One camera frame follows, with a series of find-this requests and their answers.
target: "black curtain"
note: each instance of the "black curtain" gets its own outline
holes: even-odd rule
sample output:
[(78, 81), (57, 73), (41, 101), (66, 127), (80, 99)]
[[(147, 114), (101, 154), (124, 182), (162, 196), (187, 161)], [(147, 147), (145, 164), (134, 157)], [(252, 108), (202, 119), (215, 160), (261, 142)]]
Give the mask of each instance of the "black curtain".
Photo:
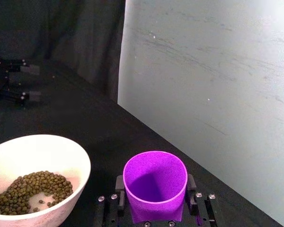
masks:
[(0, 57), (49, 59), (117, 101), (125, 0), (0, 0)]

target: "cup rim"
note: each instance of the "cup rim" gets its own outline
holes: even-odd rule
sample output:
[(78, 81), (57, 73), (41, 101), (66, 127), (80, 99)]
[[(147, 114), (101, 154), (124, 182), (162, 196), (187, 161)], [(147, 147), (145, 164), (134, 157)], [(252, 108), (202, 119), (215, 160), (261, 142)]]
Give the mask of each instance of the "cup rim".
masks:
[[(180, 161), (183, 169), (185, 170), (185, 183), (182, 187), (182, 189), (180, 190), (180, 192), (175, 195), (174, 197), (168, 199), (168, 200), (164, 200), (164, 201), (160, 201), (160, 202), (151, 202), (151, 201), (146, 201), (146, 200), (142, 200), (140, 198), (138, 198), (137, 196), (135, 196), (127, 187), (127, 184), (126, 184), (126, 181), (125, 181), (125, 170), (126, 170), (126, 167), (128, 166), (128, 164), (130, 163), (130, 161), (140, 155), (143, 155), (143, 154), (146, 154), (146, 153), (165, 153), (165, 154), (168, 154), (168, 155), (171, 155), (172, 157), (176, 158), (177, 160)], [(186, 166), (184, 165), (184, 163), (182, 162), (182, 160), (180, 158), (178, 158), (177, 156), (169, 153), (169, 152), (166, 152), (166, 151), (159, 151), (159, 150), (152, 150), (152, 151), (146, 151), (146, 152), (142, 152), (140, 154), (137, 154), (135, 156), (133, 156), (131, 159), (129, 159), (127, 161), (127, 163), (125, 164), (124, 166), (124, 169), (123, 169), (123, 182), (124, 182), (124, 186), (125, 186), (125, 189), (126, 189), (126, 193), (129, 193), (132, 197), (134, 197), (136, 200), (140, 201), (140, 202), (143, 202), (143, 203), (147, 203), (147, 204), (164, 204), (164, 203), (168, 203), (170, 201), (173, 201), (175, 198), (177, 198), (179, 195), (181, 195), (183, 193), (183, 191), (186, 189), (186, 185), (187, 185), (187, 181), (188, 181), (188, 174), (187, 174), (187, 169), (186, 169)]]
[(88, 165), (87, 168), (89, 170), (89, 173), (88, 173), (86, 179), (83, 179), (82, 184), (79, 184), (78, 188), (73, 192), (72, 195), (70, 195), (65, 200), (63, 200), (62, 202), (58, 203), (55, 206), (52, 206), (50, 208), (46, 208), (46, 209), (38, 211), (36, 213), (30, 213), (30, 214), (23, 214), (23, 215), (1, 215), (0, 214), (0, 221), (19, 221), (19, 220), (31, 219), (31, 218), (36, 218), (36, 217), (42, 216), (42, 215), (49, 213), (53, 210), (59, 209), (64, 204), (71, 201), (85, 187), (87, 181), (89, 180), (90, 171), (91, 171), (90, 158), (89, 158), (86, 150), (81, 145), (79, 145), (77, 142), (75, 142), (71, 139), (68, 139), (68, 138), (62, 137), (62, 136), (57, 136), (57, 135), (50, 135), (50, 134), (35, 134), (35, 135), (29, 135), (29, 136), (22, 136), (22, 137), (18, 137), (18, 138), (12, 139), (12, 140), (5, 141), (5, 142), (1, 143), (0, 146), (2, 146), (3, 144), (6, 144), (6, 143), (10, 143), (11, 141), (14, 141), (14, 140), (18, 140), (18, 139), (23, 139), (23, 138), (28, 138), (28, 137), (49, 137), (49, 136), (50, 137), (57, 137), (59, 140), (64, 140), (64, 141), (68, 140), (69, 142), (76, 143), (80, 148), (82, 148), (81, 151), (84, 151), (83, 155), (86, 156), (86, 160), (89, 161), (89, 162), (87, 162), (87, 165)]

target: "white bowl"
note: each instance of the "white bowl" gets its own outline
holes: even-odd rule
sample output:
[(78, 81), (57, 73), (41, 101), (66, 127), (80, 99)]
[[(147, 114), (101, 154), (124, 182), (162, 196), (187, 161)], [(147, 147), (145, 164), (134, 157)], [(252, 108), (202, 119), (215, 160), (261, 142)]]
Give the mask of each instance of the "white bowl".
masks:
[(90, 174), (86, 151), (67, 138), (32, 135), (0, 144), (0, 193), (17, 177), (46, 170), (65, 176), (73, 185), (73, 194), (51, 208), (45, 204), (36, 213), (0, 215), (0, 227), (59, 226), (74, 208)]

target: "purple foam cup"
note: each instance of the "purple foam cup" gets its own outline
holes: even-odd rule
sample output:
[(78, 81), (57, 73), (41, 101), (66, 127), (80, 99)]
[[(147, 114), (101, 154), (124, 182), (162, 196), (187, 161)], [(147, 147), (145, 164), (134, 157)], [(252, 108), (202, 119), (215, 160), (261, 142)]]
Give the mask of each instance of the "purple foam cup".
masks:
[(123, 181), (134, 224), (181, 221), (187, 170), (178, 157), (164, 151), (140, 153), (126, 163)]

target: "black table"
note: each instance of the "black table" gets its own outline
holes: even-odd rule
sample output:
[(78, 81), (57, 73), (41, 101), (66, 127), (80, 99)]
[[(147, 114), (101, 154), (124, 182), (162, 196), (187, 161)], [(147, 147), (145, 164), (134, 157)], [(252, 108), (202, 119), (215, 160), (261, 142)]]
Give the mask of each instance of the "black table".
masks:
[(42, 101), (17, 107), (1, 100), (0, 143), (31, 134), (54, 134), (74, 140), (88, 152), (90, 179), (62, 227), (90, 227), (97, 197), (114, 193), (116, 177), (127, 160), (148, 150), (181, 158), (198, 189), (218, 196), (227, 226), (281, 226), (73, 71), (57, 62), (38, 65), (39, 76), (11, 75), (11, 84), (18, 89), (41, 91)]

